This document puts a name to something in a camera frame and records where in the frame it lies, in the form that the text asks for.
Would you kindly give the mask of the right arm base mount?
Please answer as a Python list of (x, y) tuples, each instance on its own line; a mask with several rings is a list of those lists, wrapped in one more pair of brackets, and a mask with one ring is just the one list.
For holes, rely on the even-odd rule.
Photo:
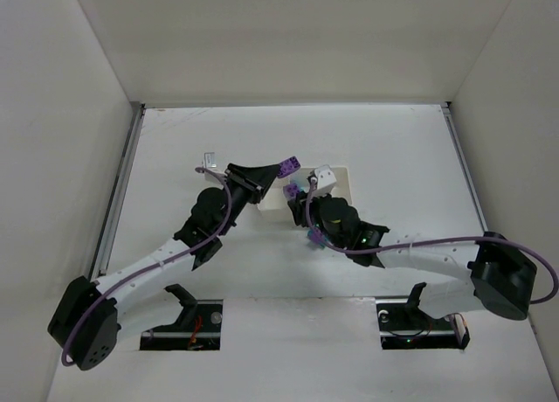
[(418, 283), (408, 297), (376, 299), (383, 350), (465, 350), (469, 345), (471, 335), (463, 315), (434, 319), (418, 308), (425, 286)]

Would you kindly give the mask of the purple curved lego brick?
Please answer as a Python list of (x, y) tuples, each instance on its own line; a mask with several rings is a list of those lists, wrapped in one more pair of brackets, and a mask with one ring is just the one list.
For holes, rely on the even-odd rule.
[(296, 182), (290, 182), (283, 187), (283, 194), (287, 201), (294, 201), (301, 194), (306, 195), (307, 192)]

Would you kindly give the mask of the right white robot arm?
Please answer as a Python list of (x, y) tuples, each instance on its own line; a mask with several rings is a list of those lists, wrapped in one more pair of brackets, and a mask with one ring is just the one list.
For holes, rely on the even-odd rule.
[(309, 198), (301, 191), (287, 205), (297, 226), (310, 228), (324, 246), (359, 266), (414, 269), (446, 278), (415, 284), (408, 308), (433, 319), (482, 309), (514, 321), (528, 316), (537, 268), (497, 233), (453, 242), (417, 233), (402, 236), (361, 220), (346, 199), (329, 194)]

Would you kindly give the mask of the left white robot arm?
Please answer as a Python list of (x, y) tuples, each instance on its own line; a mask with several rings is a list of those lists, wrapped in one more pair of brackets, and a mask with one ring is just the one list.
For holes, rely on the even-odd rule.
[(118, 272), (88, 280), (79, 276), (62, 294), (47, 331), (62, 349), (60, 362), (91, 370), (114, 349), (126, 329), (124, 315), (166, 288), (177, 288), (186, 267), (200, 268), (222, 248), (221, 237), (249, 204), (258, 204), (280, 172), (275, 163), (259, 167), (228, 164), (222, 174), (196, 169), (217, 181), (202, 190), (183, 226), (148, 256)]

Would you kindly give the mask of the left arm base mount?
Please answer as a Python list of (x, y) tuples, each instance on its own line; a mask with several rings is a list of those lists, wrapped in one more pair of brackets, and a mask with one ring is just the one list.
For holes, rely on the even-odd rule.
[(221, 347), (224, 302), (198, 300), (182, 286), (165, 290), (175, 296), (182, 310), (170, 324), (141, 334), (141, 351), (217, 351)]

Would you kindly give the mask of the purple lego plate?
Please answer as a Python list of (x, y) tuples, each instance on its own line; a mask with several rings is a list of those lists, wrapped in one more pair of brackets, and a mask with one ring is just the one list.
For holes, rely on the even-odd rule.
[(300, 162), (296, 156), (291, 156), (279, 164), (278, 179), (291, 176), (300, 169)]

